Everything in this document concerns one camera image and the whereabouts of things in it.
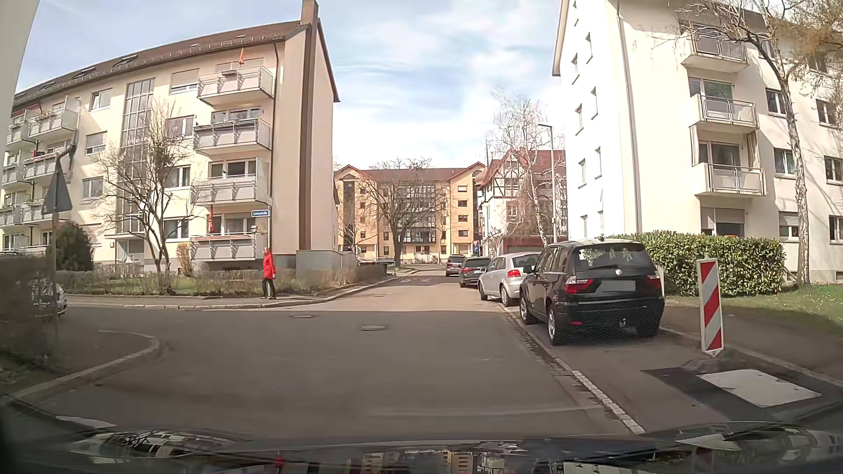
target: black pants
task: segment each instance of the black pants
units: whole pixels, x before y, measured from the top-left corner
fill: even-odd
[[[265,297],[275,298],[275,283],[272,281],[272,278],[264,278],[261,287],[263,288]]]

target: silver hatchback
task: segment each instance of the silver hatchback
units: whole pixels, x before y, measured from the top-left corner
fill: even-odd
[[[521,297],[524,267],[535,267],[537,260],[539,252],[517,252],[493,258],[477,282],[480,299],[486,301],[494,296],[506,306],[517,303]]]

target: green hedge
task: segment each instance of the green hedge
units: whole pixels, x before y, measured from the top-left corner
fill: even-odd
[[[668,230],[611,237],[644,244],[653,262],[664,268],[667,294],[697,295],[696,260],[701,258],[717,258],[723,296],[778,293],[784,283],[785,252],[778,240]]]

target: car hood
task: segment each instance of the car hood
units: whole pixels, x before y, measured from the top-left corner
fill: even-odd
[[[644,436],[253,439],[195,429],[87,428],[13,446],[18,463],[85,472],[804,472],[843,465],[843,436],[782,423],[720,423]]]

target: blurred license plate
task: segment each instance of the blurred license plate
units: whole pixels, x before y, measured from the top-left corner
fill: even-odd
[[[600,284],[601,291],[635,291],[635,281],[608,280]]]

